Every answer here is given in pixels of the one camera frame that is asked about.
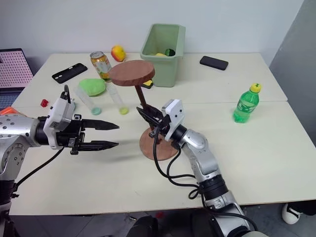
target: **clear plastic cup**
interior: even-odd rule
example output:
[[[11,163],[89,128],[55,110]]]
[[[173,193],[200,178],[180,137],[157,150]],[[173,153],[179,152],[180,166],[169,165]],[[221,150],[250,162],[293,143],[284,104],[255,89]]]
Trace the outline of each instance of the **clear plastic cup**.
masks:
[[[80,100],[90,109],[93,115],[99,115],[101,113],[101,108],[97,107],[92,99],[88,96],[84,89],[80,86],[75,88],[75,94],[80,98]]]
[[[123,103],[119,96],[119,93],[112,82],[107,82],[107,91],[109,92],[113,102],[118,107],[119,113],[121,115],[126,115],[129,112],[128,107]]]

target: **laptop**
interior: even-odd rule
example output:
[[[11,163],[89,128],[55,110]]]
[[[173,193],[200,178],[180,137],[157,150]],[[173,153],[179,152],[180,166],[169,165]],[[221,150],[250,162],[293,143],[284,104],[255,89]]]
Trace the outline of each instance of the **laptop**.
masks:
[[[32,78],[21,48],[0,49],[0,111],[13,104]]]

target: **wooden stand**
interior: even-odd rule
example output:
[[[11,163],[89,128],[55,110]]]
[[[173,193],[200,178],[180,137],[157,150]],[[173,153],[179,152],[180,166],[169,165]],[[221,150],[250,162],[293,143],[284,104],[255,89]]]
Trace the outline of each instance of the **wooden stand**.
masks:
[[[146,108],[147,103],[140,85],[152,79],[154,75],[155,69],[153,64],[143,60],[132,60],[120,63],[109,71],[109,76],[115,85],[135,87],[143,109]],[[154,139],[149,136],[149,133],[152,130],[153,127],[148,128],[139,140],[139,147],[141,151],[149,159],[154,159]],[[166,142],[165,139],[159,135],[159,141],[157,144],[158,160],[169,159],[176,153],[177,150],[171,146],[171,142]]]

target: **wooden base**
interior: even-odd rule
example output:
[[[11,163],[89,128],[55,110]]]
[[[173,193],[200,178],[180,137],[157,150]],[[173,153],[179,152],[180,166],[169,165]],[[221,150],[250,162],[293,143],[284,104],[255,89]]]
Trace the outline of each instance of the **wooden base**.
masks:
[[[152,130],[150,128],[146,129],[146,131],[142,134],[139,140],[139,147],[142,150],[143,154],[149,158],[154,160],[153,155],[153,145],[154,139],[149,136],[149,133]],[[177,150],[171,146],[171,141],[165,141],[164,137],[159,134],[159,144],[157,144],[157,159],[158,160],[166,160],[177,154]]]

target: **canned drink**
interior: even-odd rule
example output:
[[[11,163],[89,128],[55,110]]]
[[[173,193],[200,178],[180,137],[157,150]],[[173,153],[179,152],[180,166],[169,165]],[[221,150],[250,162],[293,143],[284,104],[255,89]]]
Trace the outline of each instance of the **canned drink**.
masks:
[[[105,81],[111,81],[109,78],[109,70],[111,70],[111,64],[108,57],[101,51],[93,52],[90,54],[91,63],[97,70],[100,78]]]

